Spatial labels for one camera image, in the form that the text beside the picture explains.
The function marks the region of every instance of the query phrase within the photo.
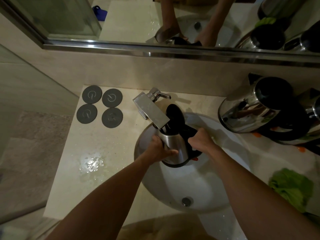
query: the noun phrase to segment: sink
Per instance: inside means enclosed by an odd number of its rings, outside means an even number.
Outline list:
[[[206,116],[185,113],[184,117],[186,124],[205,128],[230,157],[250,170],[247,151],[237,135]],[[155,133],[152,125],[142,132],[135,146],[134,159],[146,150]],[[229,205],[222,181],[204,153],[198,157],[198,161],[190,160],[180,168],[167,167],[162,162],[154,163],[142,183],[155,198],[176,210],[199,214]],[[186,198],[190,206],[183,205]]]
[[[203,28],[209,23],[209,15],[186,15],[177,18],[182,34],[188,37],[190,43],[195,42],[195,38]],[[201,27],[196,30],[195,23],[200,23]],[[228,19],[225,20],[221,27],[216,47],[234,47],[241,39],[240,29]]]

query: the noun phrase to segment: sink drain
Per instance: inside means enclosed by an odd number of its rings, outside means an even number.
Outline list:
[[[184,205],[185,207],[188,207],[188,206],[192,205],[191,199],[189,199],[187,197],[183,198],[181,202],[182,202],[182,205]]]

